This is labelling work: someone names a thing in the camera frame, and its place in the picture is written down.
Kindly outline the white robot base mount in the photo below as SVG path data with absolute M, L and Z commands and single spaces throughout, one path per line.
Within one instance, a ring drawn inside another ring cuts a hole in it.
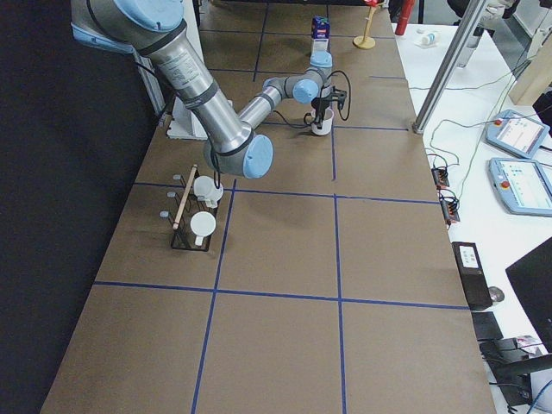
M 166 107 L 158 121 L 158 126 L 166 130 L 166 135 L 170 139 L 207 140 L 207 134 L 197 117 L 175 95 L 168 98 Z

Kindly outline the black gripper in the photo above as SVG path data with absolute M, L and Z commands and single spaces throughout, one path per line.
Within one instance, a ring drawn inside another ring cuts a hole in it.
M 311 101 L 311 107 L 314 110 L 313 119 L 313 128 L 322 129 L 323 128 L 323 119 L 325 118 L 325 111 L 329 107 L 329 101 L 326 97 L 316 97 Z

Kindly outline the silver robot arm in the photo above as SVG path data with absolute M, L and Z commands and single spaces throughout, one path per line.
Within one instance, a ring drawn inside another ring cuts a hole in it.
M 241 112 L 235 112 L 187 38 L 180 1 L 73 1 L 71 12 L 78 42 L 114 53 L 138 53 L 160 69 L 203 126 L 204 157 L 220 173 L 246 179 L 266 175 L 273 163 L 273 144 L 256 134 L 256 127 L 284 99 L 309 104 L 329 94 L 332 56 L 316 51 L 304 73 L 270 78 Z

